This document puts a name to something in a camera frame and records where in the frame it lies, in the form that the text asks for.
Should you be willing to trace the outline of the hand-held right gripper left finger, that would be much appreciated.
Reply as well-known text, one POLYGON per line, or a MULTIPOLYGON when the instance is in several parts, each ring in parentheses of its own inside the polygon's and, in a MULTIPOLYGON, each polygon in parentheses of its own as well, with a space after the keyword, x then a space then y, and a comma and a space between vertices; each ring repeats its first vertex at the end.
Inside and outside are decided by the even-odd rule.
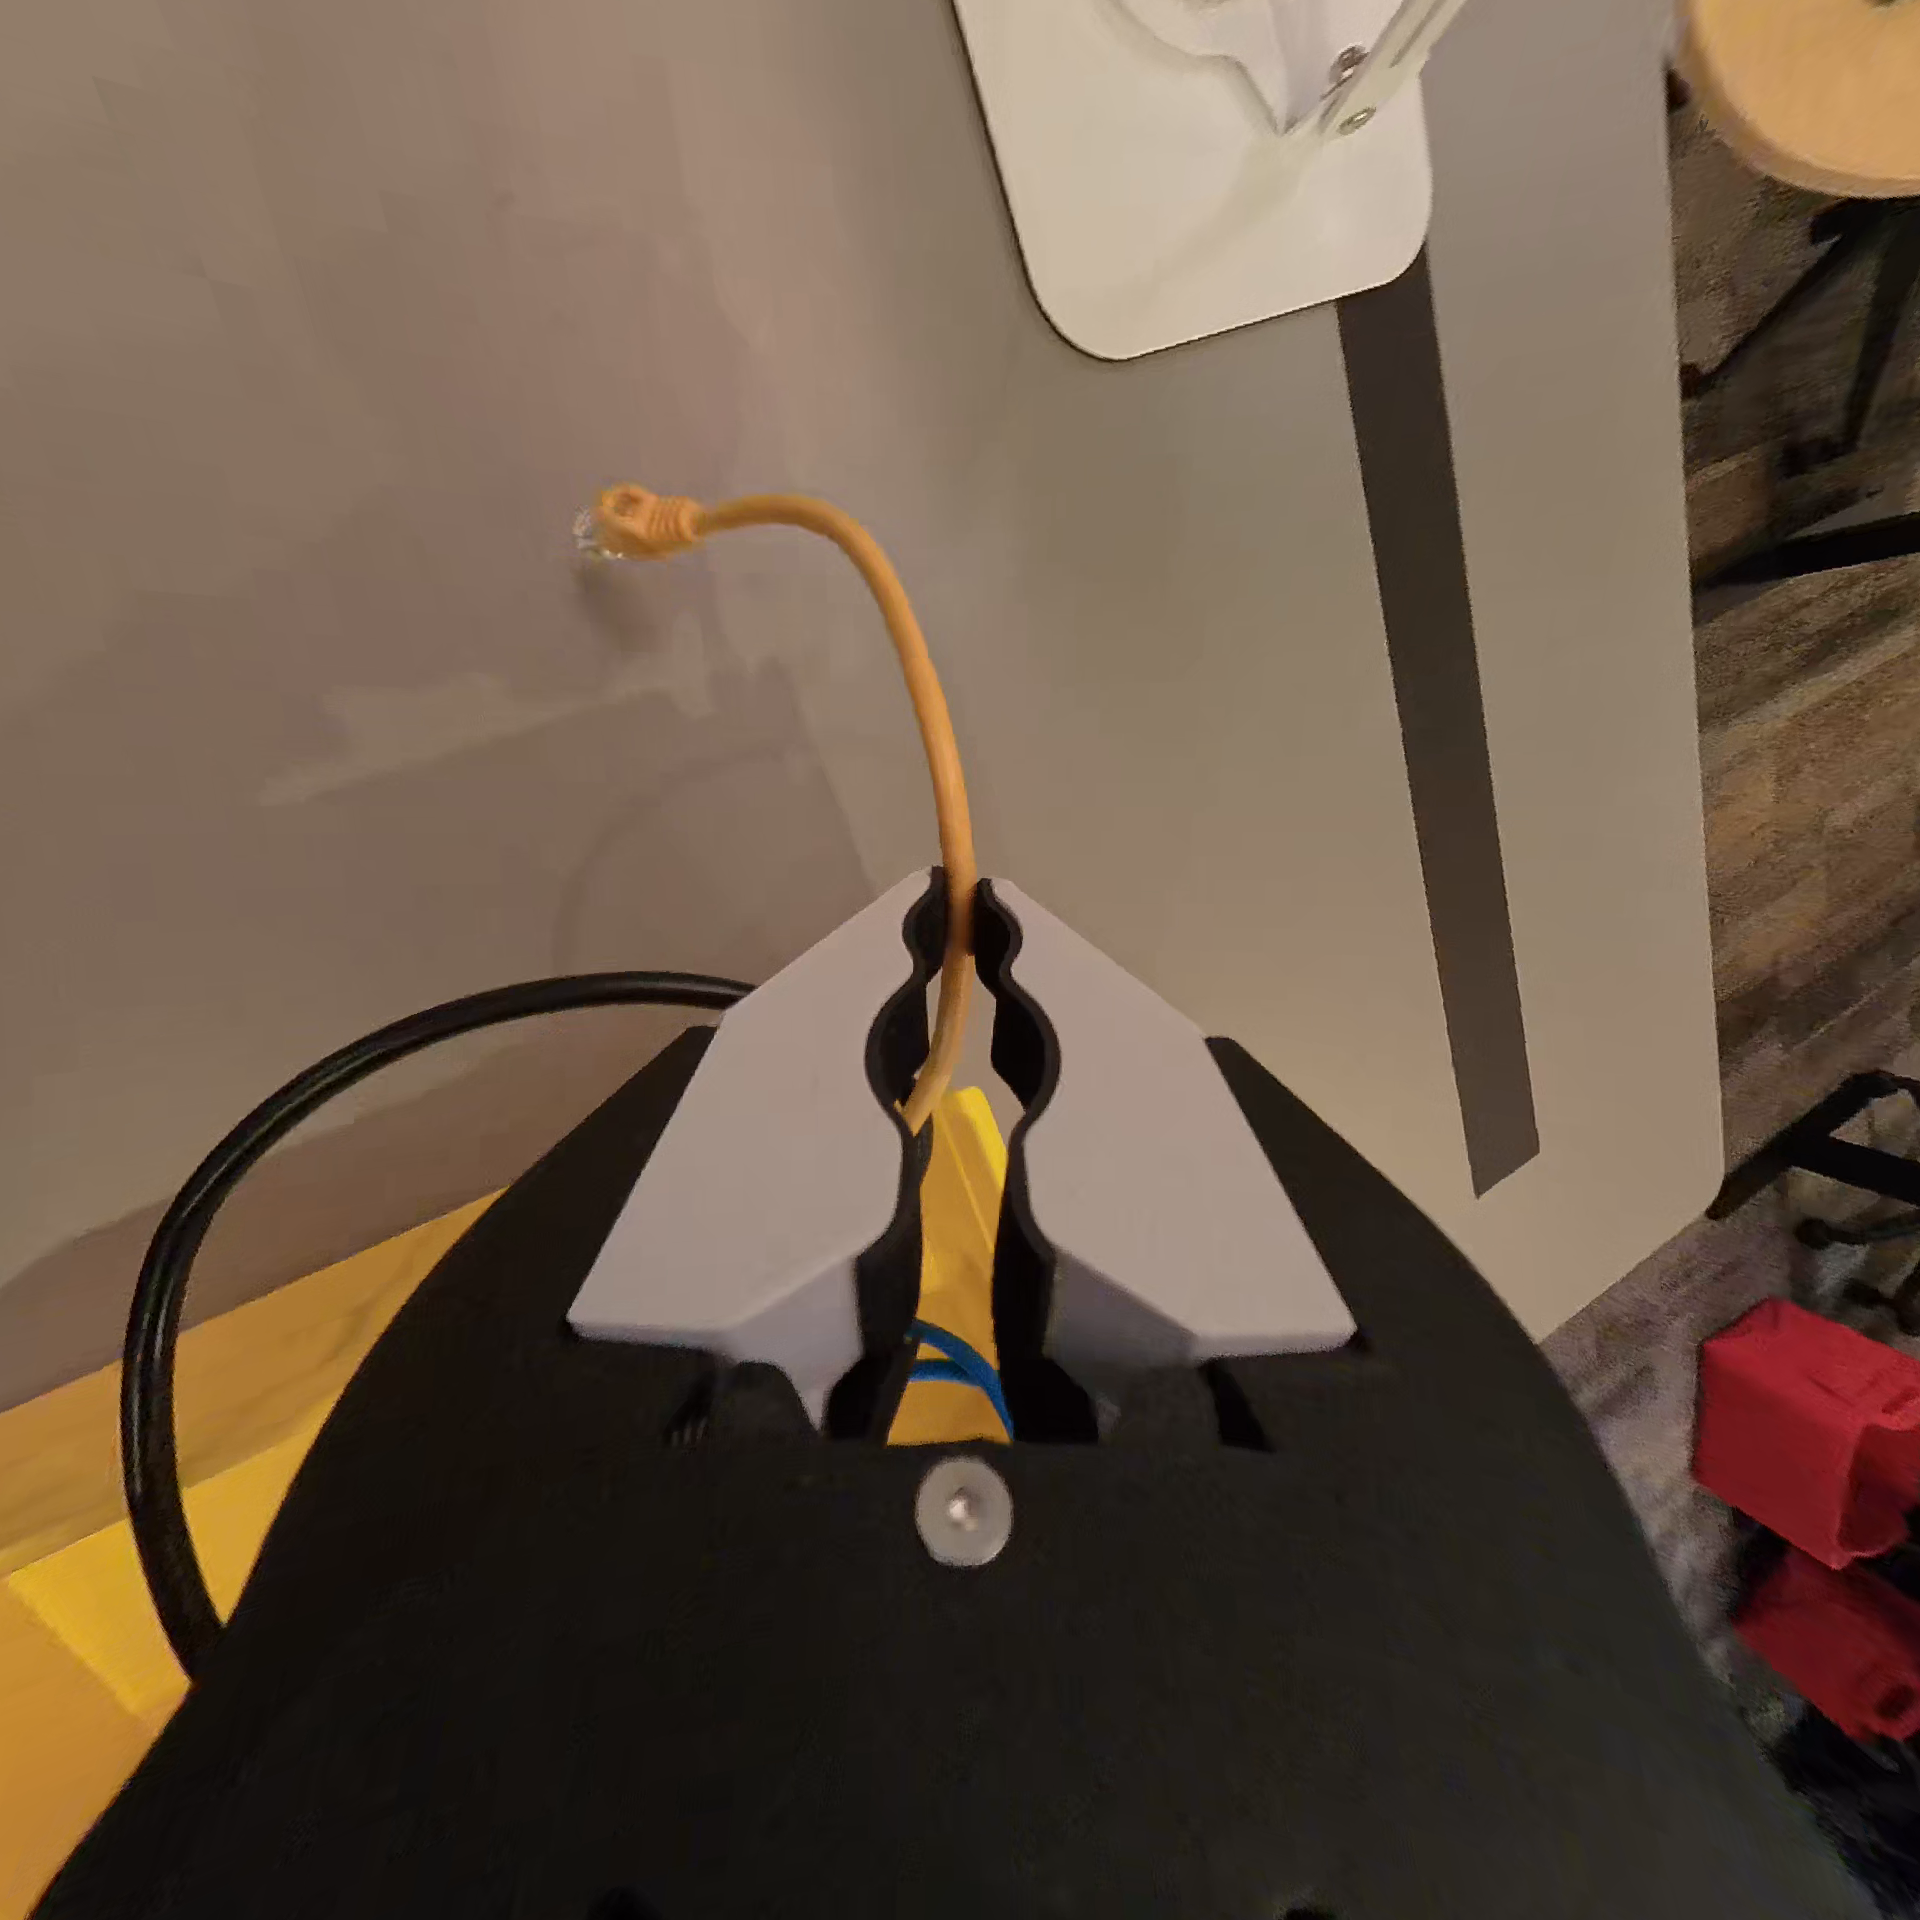
POLYGON ((778 1369, 810 1422, 914 1318, 916 1152, 895 1108, 925 1059, 943 876, 910 873, 732 1006, 566 1325, 778 1369))

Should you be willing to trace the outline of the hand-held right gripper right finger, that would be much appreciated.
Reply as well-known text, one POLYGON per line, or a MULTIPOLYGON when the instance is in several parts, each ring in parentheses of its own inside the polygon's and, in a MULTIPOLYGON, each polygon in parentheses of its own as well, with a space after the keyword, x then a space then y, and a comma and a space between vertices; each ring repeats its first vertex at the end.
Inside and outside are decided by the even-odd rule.
POLYGON ((974 948, 1022 1108, 991 1278, 1004 1389, 1344 1349, 1352 1310, 1204 1030, 1006 879, 975 889, 974 948))

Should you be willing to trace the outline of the yellow plastic bin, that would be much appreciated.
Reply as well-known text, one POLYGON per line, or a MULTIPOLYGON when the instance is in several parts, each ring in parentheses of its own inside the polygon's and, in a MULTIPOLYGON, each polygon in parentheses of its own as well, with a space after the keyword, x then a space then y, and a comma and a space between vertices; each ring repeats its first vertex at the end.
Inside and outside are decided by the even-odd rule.
MULTIPOLYGON (((995 1358, 991 1231, 1008 1152, 989 1100, 932 1123, 922 1311, 995 1358)), ((188 1329, 186 1510, 227 1609, 352 1369, 491 1195, 188 1329)), ((118 1478, 111 1361, 3 1417, 3 1912, 24 1916, 151 1750, 186 1680, 118 1478)))

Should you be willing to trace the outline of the red plastic bin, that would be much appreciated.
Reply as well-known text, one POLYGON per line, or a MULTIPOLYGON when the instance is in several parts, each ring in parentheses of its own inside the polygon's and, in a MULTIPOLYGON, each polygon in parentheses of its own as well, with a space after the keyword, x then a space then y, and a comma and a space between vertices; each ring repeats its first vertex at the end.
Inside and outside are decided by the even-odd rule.
POLYGON ((1788 1548, 1735 1609, 1735 1637, 1858 1741, 1917 1733, 1917 1601, 1864 1567, 1788 1548))
POLYGON ((1693 1481, 1823 1567, 1901 1542, 1917 1500, 1917 1365, 1790 1300, 1696 1355, 1693 1481))

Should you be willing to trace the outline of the black metal stand legs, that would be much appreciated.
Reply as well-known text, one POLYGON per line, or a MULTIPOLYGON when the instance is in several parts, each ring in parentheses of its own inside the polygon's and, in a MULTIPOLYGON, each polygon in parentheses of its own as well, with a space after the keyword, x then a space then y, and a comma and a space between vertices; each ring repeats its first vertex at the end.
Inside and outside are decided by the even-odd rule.
MULTIPOLYGON (((1916 301, 1917 281, 1917 201, 1906 199, 1838 199, 1815 214, 1808 240, 1816 255, 1802 269, 1773 304, 1762 311, 1725 355, 1708 366, 1682 364, 1677 393, 1682 401, 1714 395, 1764 340, 1816 299, 1843 272, 1871 257, 1874 272, 1864 295, 1856 334, 1856 355, 1846 380, 1836 429, 1792 441, 1782 451, 1782 473, 1808 478, 1848 462, 1864 438, 1867 420, 1882 393, 1887 358, 1900 329, 1916 301)), ((1916 511, 1871 511, 1863 497, 1851 497, 1838 516, 1802 533, 1773 537, 1720 559, 1691 580, 1691 607, 1708 615, 1716 604, 1735 604, 1768 587, 1815 577, 1831 571, 1858 568, 1917 552, 1916 511)))

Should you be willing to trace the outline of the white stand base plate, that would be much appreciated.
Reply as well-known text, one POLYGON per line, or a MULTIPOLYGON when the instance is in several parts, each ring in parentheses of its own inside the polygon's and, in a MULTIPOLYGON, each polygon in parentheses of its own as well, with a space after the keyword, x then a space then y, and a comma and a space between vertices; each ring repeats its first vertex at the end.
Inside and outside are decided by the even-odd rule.
POLYGON ((1370 293, 1422 252, 1422 77, 1350 134, 1279 134, 1239 71, 1172 55, 1122 3, 958 3, 1032 296, 1134 360, 1370 293))

